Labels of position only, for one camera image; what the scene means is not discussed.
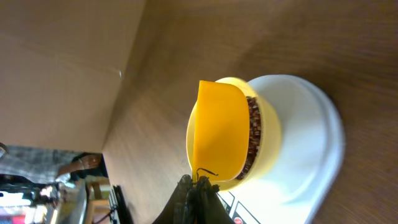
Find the cardboard box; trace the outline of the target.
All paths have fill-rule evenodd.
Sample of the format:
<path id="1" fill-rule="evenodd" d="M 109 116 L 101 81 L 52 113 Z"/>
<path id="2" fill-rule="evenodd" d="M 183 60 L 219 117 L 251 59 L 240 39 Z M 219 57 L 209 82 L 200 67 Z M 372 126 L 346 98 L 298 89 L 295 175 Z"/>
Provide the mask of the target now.
<path id="1" fill-rule="evenodd" d="M 1 142 L 102 150 L 144 6 L 2 0 Z"/>

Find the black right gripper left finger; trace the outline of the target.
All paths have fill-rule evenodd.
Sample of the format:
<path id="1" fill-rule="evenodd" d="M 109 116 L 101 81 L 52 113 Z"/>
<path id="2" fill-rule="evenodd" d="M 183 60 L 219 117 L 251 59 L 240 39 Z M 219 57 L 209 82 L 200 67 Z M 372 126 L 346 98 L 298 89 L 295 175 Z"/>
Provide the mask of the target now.
<path id="1" fill-rule="evenodd" d="M 166 206 L 152 224 L 192 224 L 195 222 L 195 189 L 190 175 L 183 175 Z"/>

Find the yellow measuring scoop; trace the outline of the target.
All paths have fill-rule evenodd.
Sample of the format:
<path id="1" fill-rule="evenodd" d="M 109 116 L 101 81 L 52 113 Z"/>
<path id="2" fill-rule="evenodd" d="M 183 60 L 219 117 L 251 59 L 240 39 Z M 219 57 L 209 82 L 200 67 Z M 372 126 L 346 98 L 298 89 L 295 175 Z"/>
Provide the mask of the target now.
<path id="1" fill-rule="evenodd" d="M 245 94 L 228 83 L 200 81 L 193 137 L 193 170 L 215 181 L 233 180 L 244 167 L 249 143 Z"/>

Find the yellow plastic bowl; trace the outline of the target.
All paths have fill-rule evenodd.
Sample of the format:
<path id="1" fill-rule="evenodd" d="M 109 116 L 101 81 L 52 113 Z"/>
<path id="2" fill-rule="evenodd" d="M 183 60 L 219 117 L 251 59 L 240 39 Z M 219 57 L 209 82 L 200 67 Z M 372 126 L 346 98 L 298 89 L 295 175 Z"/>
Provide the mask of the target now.
<path id="1" fill-rule="evenodd" d="M 251 87 L 248 82 L 235 77 L 226 77 L 215 82 L 232 84 L 238 87 L 246 97 L 249 96 L 257 98 L 261 114 L 262 129 L 260 149 L 250 171 L 242 180 L 234 178 L 233 180 L 218 182 L 214 180 L 215 174 L 208 170 L 204 171 L 202 174 L 193 170 L 193 137 L 197 102 L 192 109 L 186 133 L 186 150 L 188 163 L 192 169 L 192 179 L 194 183 L 197 183 L 201 176 L 205 176 L 209 178 L 211 184 L 219 185 L 220 190 L 231 190 L 246 182 L 260 179 L 264 174 L 270 171 L 279 155 L 282 142 L 282 126 L 274 107 L 260 96 L 259 92 Z"/>

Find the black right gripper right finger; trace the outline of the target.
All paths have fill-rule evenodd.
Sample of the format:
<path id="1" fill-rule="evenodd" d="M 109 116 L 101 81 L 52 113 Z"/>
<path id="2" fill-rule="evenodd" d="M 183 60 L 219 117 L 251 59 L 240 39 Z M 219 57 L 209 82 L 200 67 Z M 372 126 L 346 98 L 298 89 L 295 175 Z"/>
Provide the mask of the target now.
<path id="1" fill-rule="evenodd" d="M 226 213 L 217 193 L 219 185 L 212 185 L 208 177 L 201 176 L 197 182 L 197 223 L 234 224 Z"/>

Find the white digital kitchen scale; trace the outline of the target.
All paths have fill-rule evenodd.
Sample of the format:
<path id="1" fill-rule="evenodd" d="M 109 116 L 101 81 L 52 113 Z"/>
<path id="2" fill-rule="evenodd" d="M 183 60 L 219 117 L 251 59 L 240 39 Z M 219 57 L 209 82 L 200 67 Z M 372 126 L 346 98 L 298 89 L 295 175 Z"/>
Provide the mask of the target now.
<path id="1" fill-rule="evenodd" d="M 341 118 L 329 97 L 293 75 L 264 75 L 248 85 L 275 109 L 282 145 L 270 171 L 218 196 L 233 223 L 311 223 L 340 171 Z"/>

